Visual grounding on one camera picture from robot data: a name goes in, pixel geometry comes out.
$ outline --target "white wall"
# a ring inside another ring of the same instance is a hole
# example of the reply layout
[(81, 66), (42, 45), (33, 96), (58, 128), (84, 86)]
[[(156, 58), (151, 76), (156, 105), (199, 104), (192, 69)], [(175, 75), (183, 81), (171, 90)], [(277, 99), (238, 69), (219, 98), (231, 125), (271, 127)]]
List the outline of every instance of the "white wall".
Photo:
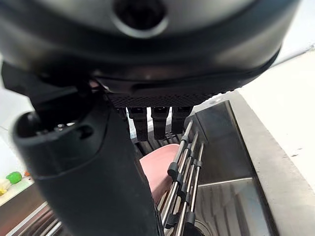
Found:
[(29, 99), (4, 89), (0, 77), (0, 178), (5, 178), (13, 171), (25, 170), (25, 165), (11, 141), (10, 130), (19, 115), (31, 110)]

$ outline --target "mesh grille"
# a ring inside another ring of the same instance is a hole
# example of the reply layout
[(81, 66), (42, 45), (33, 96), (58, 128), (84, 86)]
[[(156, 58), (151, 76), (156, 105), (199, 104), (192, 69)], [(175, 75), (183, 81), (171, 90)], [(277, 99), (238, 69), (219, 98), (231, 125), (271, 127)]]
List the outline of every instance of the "mesh grille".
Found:
[(212, 97), (211, 94), (185, 94), (156, 97), (131, 97), (121, 94), (109, 94), (115, 107), (190, 107)]

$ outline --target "metal rod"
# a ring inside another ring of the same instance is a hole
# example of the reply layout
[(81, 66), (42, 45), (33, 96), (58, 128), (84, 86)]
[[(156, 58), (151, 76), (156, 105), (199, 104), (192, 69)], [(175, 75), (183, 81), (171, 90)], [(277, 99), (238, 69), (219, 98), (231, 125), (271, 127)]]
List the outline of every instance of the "metal rod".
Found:
[[(193, 177), (193, 173), (195, 170), (195, 165), (189, 165), (188, 167), (190, 167), (190, 172), (189, 172), (189, 178), (188, 178), (186, 193), (189, 193), (191, 190), (192, 177)], [(182, 212), (181, 212), (177, 227), (175, 229), (174, 236), (182, 236), (183, 235), (187, 208), (188, 208), (188, 204), (187, 204), (187, 202), (184, 202)]]
[(174, 236), (182, 236), (183, 235), (186, 211), (187, 211), (187, 202), (184, 202), (183, 209), (182, 209), (181, 215), (179, 217), (179, 221), (178, 221), (178, 224), (176, 226)]
[[(179, 169), (178, 169), (179, 174), (181, 174), (183, 172), (183, 168), (184, 168), (187, 156), (188, 156), (188, 149), (185, 149), (185, 151), (183, 153), (183, 159), (182, 159), (181, 164), (180, 164)], [(176, 196), (177, 196), (178, 187), (179, 187), (178, 182), (174, 181), (171, 185), (170, 193), (166, 199), (165, 206), (162, 209), (161, 220), (162, 220), (162, 225), (164, 228), (166, 226), (168, 216), (169, 216), (171, 210), (173, 209), (173, 206), (174, 206), (174, 203), (176, 200)]]
[(198, 136), (199, 136), (199, 132), (196, 131), (196, 133), (195, 133), (195, 135), (194, 135), (194, 137), (193, 137), (192, 143), (191, 143), (191, 152), (192, 152), (192, 153), (195, 151)]
[(53, 236), (55, 233), (61, 228), (62, 223), (59, 221), (52, 229), (51, 231), (46, 234), (46, 236)]
[(197, 139), (198, 139), (198, 131), (195, 133), (194, 137), (193, 137), (193, 140), (192, 140), (192, 144), (191, 144), (191, 155), (190, 157), (188, 158), (187, 160), (187, 164), (186, 164), (186, 169), (184, 171), (184, 177), (183, 177), (183, 183), (186, 183), (187, 182), (187, 178), (188, 178), (188, 174), (189, 174), (189, 168), (190, 168), (190, 164), (191, 164), (191, 161), (192, 161), (192, 156), (193, 156), (193, 153), (194, 153), (194, 150), (196, 148), (196, 144), (197, 144)]
[[(199, 151), (198, 161), (201, 161), (203, 148), (204, 148), (204, 144), (202, 143), (201, 147), (200, 147), (200, 151)], [(194, 182), (194, 187), (193, 187), (193, 191), (192, 191), (192, 199), (191, 199), (191, 204), (190, 204), (190, 211), (191, 212), (195, 211), (196, 196), (197, 196), (197, 189), (198, 189), (198, 180), (199, 180), (199, 172), (200, 172), (200, 166), (197, 166), (196, 167), (195, 182)]]
[[(190, 130), (191, 130), (191, 127), (192, 127), (192, 123), (193, 121), (191, 120), (188, 125), (187, 125), (187, 129), (185, 130), (185, 133), (184, 135), (188, 136)], [(181, 154), (185, 148), (185, 145), (186, 145), (186, 141), (185, 140), (181, 140), (180, 144), (179, 144), (179, 147), (178, 147), (178, 150), (177, 150), (177, 153), (174, 157), (174, 162), (177, 162), (179, 161), (179, 158), (181, 157)]]

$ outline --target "metal surface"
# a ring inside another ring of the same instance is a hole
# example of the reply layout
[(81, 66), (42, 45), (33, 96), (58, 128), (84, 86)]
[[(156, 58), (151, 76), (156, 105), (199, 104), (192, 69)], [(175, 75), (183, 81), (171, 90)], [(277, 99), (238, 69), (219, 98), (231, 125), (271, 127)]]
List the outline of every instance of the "metal surface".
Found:
[(196, 117), (209, 142), (199, 184), (252, 177), (255, 171), (229, 102), (199, 111)]
[[(36, 0), (72, 21), (109, 34), (121, 34), (112, 17), (112, 0)], [(167, 9), (167, 28), (161, 36), (190, 32), (213, 25), (244, 10), (254, 0), (162, 1)]]
[[(193, 121), (191, 120), (191, 121), (189, 122), (189, 124), (188, 124), (186, 130), (185, 130), (185, 133), (184, 133), (185, 136), (188, 136), (188, 135), (189, 135), (190, 129), (191, 129), (191, 127), (192, 127), (192, 123), (193, 123)], [(177, 163), (178, 163), (179, 158), (180, 158), (180, 156), (181, 156), (181, 154), (182, 154), (182, 151), (183, 151), (185, 145), (186, 145), (186, 141), (185, 141), (185, 140), (181, 140), (181, 143), (179, 144), (179, 147), (178, 147), (178, 151), (177, 151), (177, 153), (176, 153), (176, 155), (175, 155), (175, 157), (174, 157), (174, 162), (177, 162)]]
[[(182, 160), (181, 160), (179, 169), (178, 169), (178, 173), (179, 174), (181, 174), (183, 172), (183, 169), (184, 169), (187, 157), (188, 157), (188, 149), (185, 149), (184, 153), (182, 155)], [(163, 225), (164, 228), (166, 226), (166, 223), (167, 223), (167, 220), (168, 220), (168, 216), (171, 213), (171, 211), (173, 209), (173, 206), (175, 204), (178, 187), (179, 187), (179, 183), (177, 181), (174, 181), (172, 183), (170, 193), (167, 196), (165, 206), (162, 208), (161, 220), (162, 220), (162, 225)]]
[[(201, 144), (200, 151), (199, 151), (199, 156), (198, 156), (198, 161), (201, 161), (202, 153), (203, 153), (203, 147), (204, 144)], [(191, 179), (193, 176), (193, 170), (194, 170), (194, 165), (192, 165), (191, 172), (190, 172), (190, 177), (189, 177), (189, 182), (187, 185), (186, 193), (189, 193), (191, 190)], [(195, 175), (195, 181), (194, 181), (194, 186), (193, 186), (193, 192), (192, 192), (192, 199), (191, 199), (191, 204), (190, 204), (190, 211), (194, 212), (195, 210), (195, 204), (196, 204), (196, 195), (197, 195), (197, 189), (198, 189), (198, 179), (199, 179), (199, 171), (200, 171), (200, 166), (196, 167), (196, 175)], [(188, 203), (185, 201), (181, 210), (180, 218), (178, 221), (178, 224), (175, 228), (175, 234), (174, 236), (182, 236), (184, 232), (184, 226), (185, 226), (185, 218), (186, 218), (186, 212), (188, 208)]]
[[(201, 144), (199, 155), (198, 155), (198, 161), (201, 161), (201, 157), (203, 154), (203, 148), (204, 143)], [(195, 211), (195, 204), (196, 204), (196, 197), (197, 197), (197, 190), (198, 190), (198, 181), (199, 181), (199, 173), (200, 173), (200, 166), (196, 167), (196, 175), (195, 175), (195, 182), (193, 185), (193, 191), (192, 191), (192, 198), (191, 198), (191, 204), (190, 204), (190, 211)]]
[(0, 207), (0, 235), (5, 235), (44, 203), (32, 184)]
[(59, 221), (45, 236), (53, 236), (62, 227), (62, 223)]
[(274, 236), (254, 180), (198, 188), (196, 219), (219, 236)]
[(221, 101), (227, 99), (257, 170), (261, 194), (266, 197), (264, 205), (270, 208), (279, 235), (313, 236), (314, 191), (244, 98), (233, 92), (221, 97)]

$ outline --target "green toy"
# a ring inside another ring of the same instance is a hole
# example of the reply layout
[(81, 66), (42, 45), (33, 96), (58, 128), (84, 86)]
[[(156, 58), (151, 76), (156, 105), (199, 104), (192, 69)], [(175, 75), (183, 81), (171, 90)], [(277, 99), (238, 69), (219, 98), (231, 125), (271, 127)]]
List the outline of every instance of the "green toy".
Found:
[(11, 184), (15, 184), (21, 181), (22, 179), (22, 175), (20, 172), (15, 171), (10, 173), (7, 177), (5, 177), (6, 179), (8, 179), (10, 181)]

